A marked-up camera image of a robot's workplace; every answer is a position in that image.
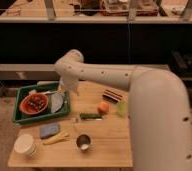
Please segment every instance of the paper cup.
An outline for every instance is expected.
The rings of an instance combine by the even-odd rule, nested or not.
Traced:
[[[23,134],[17,138],[14,143],[14,150],[26,156],[32,156],[36,152],[36,144],[33,136],[30,134]]]

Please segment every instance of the banana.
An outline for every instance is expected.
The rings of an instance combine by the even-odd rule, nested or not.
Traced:
[[[68,140],[69,137],[69,133],[65,132],[65,131],[61,131],[60,133],[46,139],[43,144],[44,145],[49,145],[49,144],[54,144],[57,143],[61,140]]]

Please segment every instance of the yellow object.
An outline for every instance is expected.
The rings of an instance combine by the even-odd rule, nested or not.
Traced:
[[[60,133],[46,139],[43,144],[44,145],[49,145],[49,144],[54,144],[57,143],[61,140],[68,140],[69,134],[65,131],[61,131]]]
[[[128,105],[126,102],[121,100],[116,104],[116,107],[118,116],[124,117],[128,114]]]

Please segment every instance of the sponge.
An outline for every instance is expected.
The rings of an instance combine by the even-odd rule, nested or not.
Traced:
[[[59,133],[60,126],[57,123],[51,123],[51,124],[41,126],[39,130],[40,130],[40,138],[46,139]]]

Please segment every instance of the green object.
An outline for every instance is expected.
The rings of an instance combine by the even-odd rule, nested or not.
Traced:
[[[102,116],[100,114],[97,114],[97,113],[81,113],[80,118],[82,120],[86,120],[86,119],[102,119]]]
[[[118,116],[123,117],[123,116],[127,115],[128,106],[127,106],[126,102],[121,100],[116,104],[116,107],[117,107],[117,115]]]
[[[31,115],[26,115],[19,110],[19,105],[22,99],[29,94],[29,91],[34,89],[37,92],[57,90],[58,86],[59,86],[59,82],[21,87],[17,93],[12,121],[14,123],[19,123],[19,124],[31,124],[39,121],[52,119],[52,118],[67,116],[70,112],[70,99],[69,99],[68,91],[64,93],[64,103],[61,109],[55,113],[51,113],[51,95],[48,95],[48,98],[49,98],[48,108],[42,114],[31,116]]]

